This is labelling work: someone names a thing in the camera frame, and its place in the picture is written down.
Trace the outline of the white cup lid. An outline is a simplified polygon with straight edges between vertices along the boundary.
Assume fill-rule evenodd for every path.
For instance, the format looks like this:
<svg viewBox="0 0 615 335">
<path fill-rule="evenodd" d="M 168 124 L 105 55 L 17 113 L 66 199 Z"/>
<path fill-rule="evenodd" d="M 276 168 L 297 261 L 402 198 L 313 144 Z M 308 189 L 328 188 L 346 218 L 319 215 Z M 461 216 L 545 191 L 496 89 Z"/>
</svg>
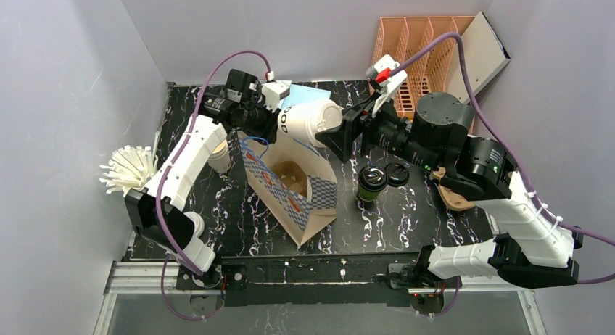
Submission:
<svg viewBox="0 0 615 335">
<path fill-rule="evenodd" d="M 317 106 L 314 122 L 316 133 L 338 128 L 342 124 L 343 112 L 339 105 L 331 100 L 323 100 Z"/>
</svg>

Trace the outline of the green cup with black lid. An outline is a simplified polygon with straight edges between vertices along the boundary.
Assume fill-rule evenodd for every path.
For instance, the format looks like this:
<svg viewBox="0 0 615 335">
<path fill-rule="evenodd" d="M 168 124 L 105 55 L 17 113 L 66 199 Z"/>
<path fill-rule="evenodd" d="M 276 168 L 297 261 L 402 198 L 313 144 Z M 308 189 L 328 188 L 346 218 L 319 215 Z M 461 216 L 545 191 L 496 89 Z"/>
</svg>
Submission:
<svg viewBox="0 0 615 335">
<path fill-rule="evenodd" d="M 358 198 L 364 202 L 373 202 L 388 186 L 388 177 L 384 169 L 366 165 L 358 173 Z"/>
</svg>

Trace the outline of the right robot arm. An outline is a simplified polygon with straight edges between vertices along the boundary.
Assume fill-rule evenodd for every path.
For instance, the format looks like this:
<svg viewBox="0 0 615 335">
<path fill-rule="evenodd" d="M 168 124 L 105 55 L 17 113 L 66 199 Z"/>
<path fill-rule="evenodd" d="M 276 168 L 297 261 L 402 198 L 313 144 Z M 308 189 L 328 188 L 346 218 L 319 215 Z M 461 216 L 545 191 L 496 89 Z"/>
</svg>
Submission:
<svg viewBox="0 0 615 335">
<path fill-rule="evenodd" d="M 457 276 L 498 276 L 526 289 L 571 286 L 579 264 L 572 255 L 580 235 L 547 218 L 544 205 L 530 196 L 517 162 L 493 139 L 469 134 L 474 108 L 453 95 L 422 96 L 412 119 L 397 116 L 391 102 L 376 96 L 344 109 L 342 119 L 315 134 L 341 161 L 353 142 L 361 152 L 381 148 L 428 173 L 441 172 L 439 184 L 482 208 L 500 233 L 479 244 L 423 247 L 417 260 L 393 273 L 394 284 L 415 286 Z"/>
</svg>

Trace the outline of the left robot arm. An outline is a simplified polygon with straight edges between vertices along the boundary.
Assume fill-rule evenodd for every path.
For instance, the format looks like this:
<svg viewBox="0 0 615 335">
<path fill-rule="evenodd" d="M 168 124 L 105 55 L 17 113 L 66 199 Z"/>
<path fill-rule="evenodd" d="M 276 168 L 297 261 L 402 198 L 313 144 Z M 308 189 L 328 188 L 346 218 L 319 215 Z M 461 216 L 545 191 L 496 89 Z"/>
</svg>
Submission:
<svg viewBox="0 0 615 335">
<path fill-rule="evenodd" d="M 231 131 L 243 131 L 272 144 L 289 84 L 230 70 L 226 84 L 203 88 L 184 134 L 147 182 L 128 190 L 125 205 L 135 233 L 162 247 L 194 273 L 207 272 L 214 251 L 200 239 L 183 209 L 197 177 Z"/>
</svg>

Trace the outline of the stack of white paper cups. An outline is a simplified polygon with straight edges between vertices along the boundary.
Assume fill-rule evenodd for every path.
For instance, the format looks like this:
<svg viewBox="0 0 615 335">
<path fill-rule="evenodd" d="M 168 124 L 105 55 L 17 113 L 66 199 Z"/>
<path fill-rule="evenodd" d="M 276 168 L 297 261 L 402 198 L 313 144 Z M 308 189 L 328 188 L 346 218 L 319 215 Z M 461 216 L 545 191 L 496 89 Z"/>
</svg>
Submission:
<svg viewBox="0 0 615 335">
<path fill-rule="evenodd" d="M 231 168 L 231 156 L 228 142 L 224 140 L 212 152 L 207 164 L 217 173 L 227 173 Z"/>
</svg>

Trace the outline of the blue checkered paper bag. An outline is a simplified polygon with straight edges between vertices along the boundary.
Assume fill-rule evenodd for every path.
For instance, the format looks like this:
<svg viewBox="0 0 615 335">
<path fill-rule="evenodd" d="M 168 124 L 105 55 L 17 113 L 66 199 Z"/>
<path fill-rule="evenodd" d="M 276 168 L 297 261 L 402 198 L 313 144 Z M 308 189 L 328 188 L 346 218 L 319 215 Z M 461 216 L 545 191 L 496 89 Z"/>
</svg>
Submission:
<svg viewBox="0 0 615 335">
<path fill-rule="evenodd" d="M 249 185 L 298 247 L 337 218 L 337 177 L 314 147 L 281 135 L 239 142 Z"/>
</svg>

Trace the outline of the single white paper cup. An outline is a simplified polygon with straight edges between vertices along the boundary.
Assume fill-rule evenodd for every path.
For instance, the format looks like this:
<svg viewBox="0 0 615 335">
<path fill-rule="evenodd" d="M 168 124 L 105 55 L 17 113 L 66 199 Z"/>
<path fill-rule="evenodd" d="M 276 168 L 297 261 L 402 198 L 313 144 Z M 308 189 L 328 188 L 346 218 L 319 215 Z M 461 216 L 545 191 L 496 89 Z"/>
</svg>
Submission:
<svg viewBox="0 0 615 335">
<path fill-rule="evenodd" d="M 292 105 L 278 114 L 278 129 L 289 138 L 296 139 L 316 148 L 324 148 L 316 134 L 326 129 L 323 112 L 325 101 Z"/>
</svg>

